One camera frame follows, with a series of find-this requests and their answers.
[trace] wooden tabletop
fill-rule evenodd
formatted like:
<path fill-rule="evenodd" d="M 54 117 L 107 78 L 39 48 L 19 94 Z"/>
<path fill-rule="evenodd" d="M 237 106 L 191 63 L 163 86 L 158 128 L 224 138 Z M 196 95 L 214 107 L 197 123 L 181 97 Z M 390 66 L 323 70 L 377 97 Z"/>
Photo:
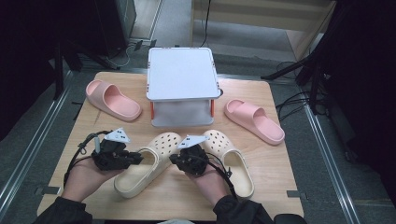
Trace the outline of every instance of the wooden tabletop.
<path fill-rule="evenodd" d="M 86 100 L 49 186 L 61 187 L 63 185 L 67 166 L 76 153 L 78 144 L 83 142 L 89 133 L 116 130 L 122 127 L 132 139 L 132 143 L 127 144 L 126 149 L 134 151 L 146 146 L 160 133 L 175 132 L 185 138 L 187 134 L 202 134 L 207 130 L 215 129 L 225 133 L 233 144 L 243 152 L 248 171 L 255 185 L 252 201 L 262 203 L 271 217 L 281 213 L 304 215 L 300 199 L 287 196 L 287 190 L 297 190 L 297 188 L 285 143 L 276 147 L 270 146 L 253 133 L 230 121 L 223 113 L 223 107 L 229 100 L 241 99 L 262 106 L 268 117 L 278 122 L 268 83 L 220 78 L 219 85 L 224 94 L 215 101 L 215 120 L 212 125 L 155 128 L 150 123 L 149 100 L 146 97 L 146 75 L 101 72 L 97 74 L 96 79 L 115 84 L 124 95 L 137 101 L 143 112 L 136 120 L 124 122 L 100 111 Z M 93 149 L 94 145 L 91 141 L 87 146 L 88 153 L 91 154 Z M 108 180 L 84 201 L 87 204 L 87 212 L 91 213 L 93 218 L 216 220 L 211 204 L 175 165 L 168 167 L 147 188 L 132 199 L 124 199 L 118 195 L 114 190 L 113 183 L 113 179 Z M 37 213 L 41 214 L 54 202 L 56 197 L 57 195 L 45 195 Z"/>

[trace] black sleeve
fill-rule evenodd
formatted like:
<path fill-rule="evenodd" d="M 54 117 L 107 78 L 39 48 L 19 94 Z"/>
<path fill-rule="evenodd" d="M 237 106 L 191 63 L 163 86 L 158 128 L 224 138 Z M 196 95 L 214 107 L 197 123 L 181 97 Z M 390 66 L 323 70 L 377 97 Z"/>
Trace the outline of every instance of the black sleeve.
<path fill-rule="evenodd" d="M 92 223 L 92 215 L 85 211 L 85 203 L 78 203 L 58 197 L 34 223 L 65 224 L 65 223 Z"/>
<path fill-rule="evenodd" d="M 221 198 L 213 208 L 213 212 L 217 215 L 218 224 L 274 223 L 260 203 L 250 200 L 238 202 L 231 195 Z"/>

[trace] black handheld controller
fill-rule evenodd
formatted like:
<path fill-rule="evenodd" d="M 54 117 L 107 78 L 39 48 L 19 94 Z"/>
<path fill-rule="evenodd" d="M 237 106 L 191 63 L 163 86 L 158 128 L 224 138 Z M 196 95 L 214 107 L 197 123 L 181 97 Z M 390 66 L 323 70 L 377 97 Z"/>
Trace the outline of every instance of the black handheld controller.
<path fill-rule="evenodd" d="M 102 171 L 127 169 L 130 165 L 138 165 L 143 160 L 138 152 L 124 150 L 124 143 L 102 140 L 100 151 L 91 154 L 96 166 Z"/>
<path fill-rule="evenodd" d="M 179 170 L 192 175 L 203 174 L 209 163 L 209 158 L 199 145 L 182 148 L 179 154 L 172 154 L 169 160 L 175 164 Z"/>

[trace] black stand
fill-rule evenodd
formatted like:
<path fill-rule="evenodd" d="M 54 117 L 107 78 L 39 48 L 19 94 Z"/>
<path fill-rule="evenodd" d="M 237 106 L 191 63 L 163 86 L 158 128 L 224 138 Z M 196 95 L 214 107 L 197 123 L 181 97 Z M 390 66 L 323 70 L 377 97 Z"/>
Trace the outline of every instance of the black stand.
<path fill-rule="evenodd" d="M 344 17 L 350 9 L 350 5 L 351 4 L 349 4 L 349 6 L 344 6 L 342 1 L 337 1 L 327 32 L 320 39 L 318 45 L 311 54 L 301 59 L 299 62 L 294 63 L 278 72 L 275 72 L 270 76 L 261 77 L 261 79 L 274 80 L 278 77 L 286 75 L 288 72 L 294 71 L 295 69 L 302 67 L 302 70 L 296 78 L 296 83 L 297 85 L 302 86 L 306 84 L 312 77 L 311 92 L 309 95 L 309 107 L 314 114 L 317 114 L 318 111 L 316 110 L 316 104 L 318 95 L 318 84 L 320 82 L 320 77 L 323 75 L 322 65 L 324 64 L 324 60 L 328 56 L 331 41 L 337 34 L 341 22 L 344 20 Z"/>
<path fill-rule="evenodd" d="M 99 63 L 106 69 L 117 70 L 118 67 L 106 62 L 97 55 L 91 53 L 89 50 L 83 48 L 80 45 L 74 44 L 69 40 L 61 39 L 55 46 L 55 95 L 54 100 L 57 100 L 64 91 L 64 66 L 63 57 L 67 62 L 71 70 L 80 71 L 82 68 L 82 62 L 79 59 L 77 52 L 85 54 L 93 61 Z"/>

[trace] hand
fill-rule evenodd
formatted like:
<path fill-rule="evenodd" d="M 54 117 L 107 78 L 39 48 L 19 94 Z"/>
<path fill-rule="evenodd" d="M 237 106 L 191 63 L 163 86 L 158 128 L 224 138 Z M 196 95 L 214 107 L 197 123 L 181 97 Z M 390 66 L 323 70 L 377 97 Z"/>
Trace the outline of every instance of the hand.
<path fill-rule="evenodd" d="M 119 175 L 123 171 L 101 171 L 92 158 L 79 161 L 70 171 L 61 197 L 82 202 L 96 192 L 108 179 Z"/>
<path fill-rule="evenodd" d="M 207 165 L 204 173 L 201 175 L 185 174 L 213 206 L 215 206 L 222 197 L 228 195 L 223 178 L 211 165 Z"/>

